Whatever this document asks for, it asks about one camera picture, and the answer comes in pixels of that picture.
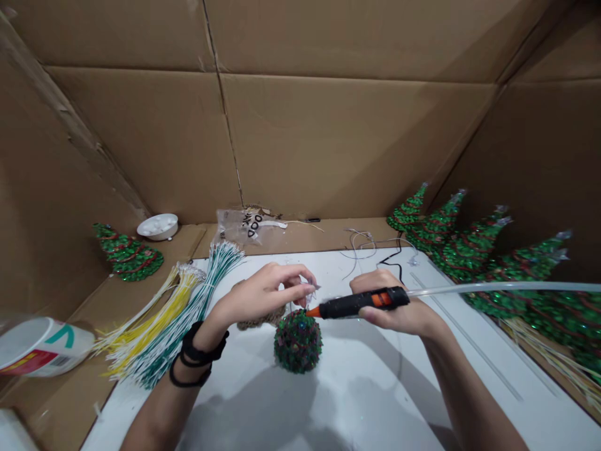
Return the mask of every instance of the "black wristband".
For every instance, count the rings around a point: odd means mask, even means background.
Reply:
[[[203,321],[198,321],[197,323],[192,324],[192,327],[186,335],[183,336],[182,339],[182,351],[180,352],[180,359],[182,363],[186,366],[190,366],[192,368],[198,368],[199,366],[205,366],[209,363],[214,362],[215,360],[221,359],[221,353],[223,352],[223,348],[225,347],[225,340],[230,336],[228,331],[225,332],[225,335],[221,339],[221,342],[217,345],[217,347],[211,352],[204,352],[196,349],[193,344],[194,336],[198,329],[200,329]],[[190,363],[186,361],[183,357],[185,355],[188,359],[193,360],[194,363]]]
[[[211,375],[211,370],[213,368],[213,364],[209,366],[209,368],[203,373],[203,375],[196,382],[179,382],[175,375],[173,374],[173,367],[175,366],[175,362],[177,362],[177,357],[173,359],[171,363],[171,367],[169,367],[169,380],[173,385],[179,388],[190,388],[193,386],[202,387],[208,380],[208,377]]]

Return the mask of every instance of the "transparent tube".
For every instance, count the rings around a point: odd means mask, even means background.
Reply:
[[[499,290],[559,290],[559,291],[593,291],[601,292],[601,284],[581,284],[573,282],[485,282],[476,284],[452,285],[437,288],[411,290],[407,296],[432,296],[434,294],[473,293],[475,291]]]

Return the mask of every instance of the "white container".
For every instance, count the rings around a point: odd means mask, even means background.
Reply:
[[[164,213],[148,218],[138,226],[138,235],[152,241],[171,240],[177,232],[177,216]]]
[[[94,345],[93,333],[48,317],[28,317],[10,325],[0,335],[0,375],[66,373],[84,360]]]

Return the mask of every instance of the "black glue gun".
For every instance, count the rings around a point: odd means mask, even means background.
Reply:
[[[358,318],[363,307],[394,310],[409,304],[403,287],[381,288],[365,293],[352,294],[343,298],[330,299],[307,312],[307,316],[323,319]]]

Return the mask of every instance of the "sequin christmas tree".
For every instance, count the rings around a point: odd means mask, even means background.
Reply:
[[[465,190],[459,190],[445,205],[423,221],[414,224],[407,231],[407,240],[411,241],[420,251],[432,254],[445,242],[455,228],[455,220],[464,195]]]
[[[484,270],[497,235],[510,222],[511,218],[505,217],[492,225],[479,225],[471,233],[459,234],[433,254],[434,262],[454,282],[471,282]]]
[[[483,230],[486,227],[492,226],[495,222],[503,217],[507,210],[507,205],[497,205],[492,215],[472,223],[472,225],[470,225],[470,231]]]
[[[286,316],[275,331],[274,354],[278,364],[295,374],[311,371],[321,354],[321,330],[305,310]]]
[[[142,244],[134,237],[122,235],[108,224],[95,223],[96,238],[113,265],[113,273],[124,281],[140,281],[163,264],[163,254]]]
[[[421,188],[409,199],[394,209],[391,216],[388,217],[388,225],[399,232],[406,232],[413,224],[419,222],[419,213],[424,204],[424,194],[427,183],[423,183]]]
[[[552,269],[566,260],[566,249],[552,254],[540,255],[531,260],[502,257],[498,265],[478,276],[482,282],[542,281],[551,275]],[[539,296],[536,291],[490,291],[463,294],[463,299],[477,310],[497,318],[523,316],[531,300]]]
[[[524,263],[536,261],[536,259],[539,257],[548,256],[554,252],[557,252],[559,248],[563,246],[564,241],[571,237],[571,231],[559,232],[554,237],[544,240],[538,244],[515,249],[511,252],[511,254],[501,257],[501,260],[505,262],[517,260]]]
[[[540,291],[522,318],[535,330],[567,346],[576,361],[601,373],[601,293]],[[593,376],[601,385],[601,379]]]

